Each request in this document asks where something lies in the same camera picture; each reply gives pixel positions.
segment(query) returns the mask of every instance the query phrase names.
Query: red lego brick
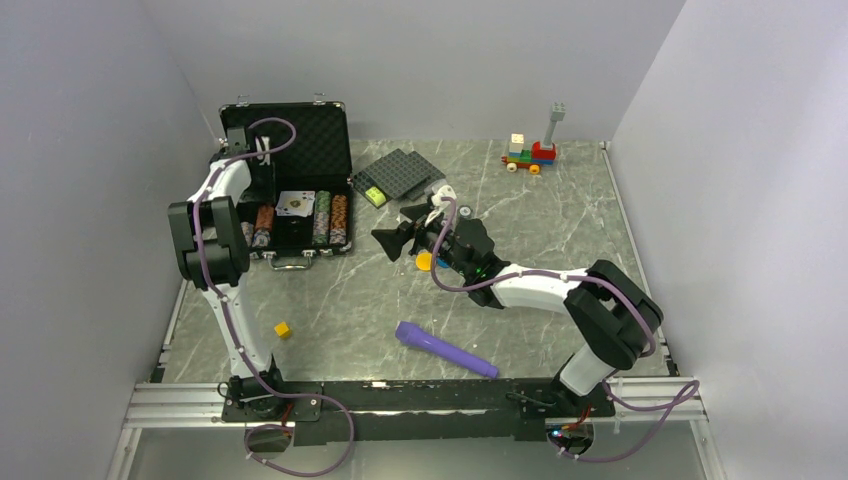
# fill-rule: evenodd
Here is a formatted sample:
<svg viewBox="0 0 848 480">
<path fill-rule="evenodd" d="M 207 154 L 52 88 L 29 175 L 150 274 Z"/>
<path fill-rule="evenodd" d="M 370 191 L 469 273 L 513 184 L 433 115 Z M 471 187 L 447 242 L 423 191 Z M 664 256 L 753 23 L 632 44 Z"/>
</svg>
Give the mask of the red lego brick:
<svg viewBox="0 0 848 480">
<path fill-rule="evenodd" d="M 551 144 L 551 149 L 547 150 L 542 148 L 542 144 L 540 142 L 536 142 L 533 144 L 533 148 L 530 150 L 531 156 L 533 159 L 539 160 L 555 160 L 556 159 L 556 145 Z"/>
</svg>

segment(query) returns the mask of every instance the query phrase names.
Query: poker chip case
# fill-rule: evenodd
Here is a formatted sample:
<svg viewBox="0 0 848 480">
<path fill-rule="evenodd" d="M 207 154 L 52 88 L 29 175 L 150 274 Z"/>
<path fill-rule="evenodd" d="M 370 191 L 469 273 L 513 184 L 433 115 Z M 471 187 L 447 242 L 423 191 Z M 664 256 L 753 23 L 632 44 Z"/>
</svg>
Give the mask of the poker chip case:
<svg viewBox="0 0 848 480">
<path fill-rule="evenodd" d="M 219 110 L 224 131 L 247 128 L 257 120 L 276 117 L 288 120 L 296 130 L 294 142 L 286 149 L 247 160 L 251 184 L 236 206 L 241 222 L 254 223 L 259 208 L 277 204 L 280 193 L 293 190 L 329 192 L 333 199 L 333 228 L 344 226 L 342 244 L 313 242 L 316 213 L 308 217 L 275 215 L 270 242 L 252 247 L 252 254 L 268 259 L 274 270 L 309 268 L 313 257 L 344 255 L 353 247 L 353 187 L 350 139 L 345 105 L 341 102 L 238 103 Z M 290 129 L 278 122 L 266 122 L 247 130 L 251 151 L 267 151 L 291 138 Z M 329 235 L 338 241 L 338 234 Z M 304 257 L 296 261 L 293 257 Z"/>
</svg>

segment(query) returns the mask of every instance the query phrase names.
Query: gray lego brick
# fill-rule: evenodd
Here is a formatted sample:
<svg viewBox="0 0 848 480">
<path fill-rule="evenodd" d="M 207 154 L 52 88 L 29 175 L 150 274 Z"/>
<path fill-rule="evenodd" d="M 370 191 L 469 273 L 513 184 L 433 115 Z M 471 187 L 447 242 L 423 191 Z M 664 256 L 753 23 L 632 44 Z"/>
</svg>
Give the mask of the gray lego brick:
<svg viewBox="0 0 848 480">
<path fill-rule="evenodd" d="M 428 185 L 439 180 L 441 178 L 445 178 L 445 174 L 442 173 L 441 170 L 433 166 L 432 163 L 427 161 L 426 158 L 422 157 L 418 152 L 412 152 L 407 155 L 408 161 L 410 164 L 414 164 L 416 170 L 421 170 L 426 173 L 427 179 L 418 184 L 412 190 L 406 193 L 406 198 L 409 200 L 415 200 L 416 198 L 424 195 L 424 189 L 427 188 Z"/>
<path fill-rule="evenodd" d="M 417 161 L 410 163 L 408 160 L 401 149 L 392 151 L 359 172 L 357 174 L 359 177 L 354 177 L 354 188 L 359 183 L 357 191 L 364 193 L 370 188 L 365 186 L 370 178 L 371 183 L 379 188 L 387 199 L 403 196 L 413 187 L 427 180 L 427 171 L 422 168 L 421 163 Z"/>
</svg>

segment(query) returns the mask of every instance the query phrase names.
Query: yellow block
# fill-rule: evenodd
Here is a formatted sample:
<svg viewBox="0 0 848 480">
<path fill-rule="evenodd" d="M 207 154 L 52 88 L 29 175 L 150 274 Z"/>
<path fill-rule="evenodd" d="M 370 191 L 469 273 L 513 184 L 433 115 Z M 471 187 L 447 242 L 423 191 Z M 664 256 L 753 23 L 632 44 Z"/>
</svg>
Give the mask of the yellow block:
<svg viewBox="0 0 848 480">
<path fill-rule="evenodd" d="M 386 203 L 386 196 L 377 187 L 371 187 L 365 190 L 365 198 L 377 208 L 380 208 L 380 205 Z"/>
<path fill-rule="evenodd" d="M 289 328 L 286 322 L 281 322 L 279 325 L 274 327 L 274 331 L 277 332 L 277 335 L 279 335 L 280 338 L 291 337 L 291 328 Z"/>
<path fill-rule="evenodd" d="M 433 254 L 430 252 L 421 252 L 415 257 L 415 266 L 422 272 L 430 271 L 430 262 L 433 261 Z"/>
</svg>

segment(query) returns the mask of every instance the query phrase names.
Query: white lego brick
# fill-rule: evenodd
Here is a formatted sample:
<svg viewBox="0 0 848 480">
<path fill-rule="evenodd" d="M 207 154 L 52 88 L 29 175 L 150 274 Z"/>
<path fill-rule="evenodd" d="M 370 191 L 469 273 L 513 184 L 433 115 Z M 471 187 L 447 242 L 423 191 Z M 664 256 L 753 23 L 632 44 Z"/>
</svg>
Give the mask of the white lego brick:
<svg viewBox="0 0 848 480">
<path fill-rule="evenodd" d="M 513 133 L 509 137 L 509 153 L 521 153 L 524 150 L 524 135 Z"/>
</svg>

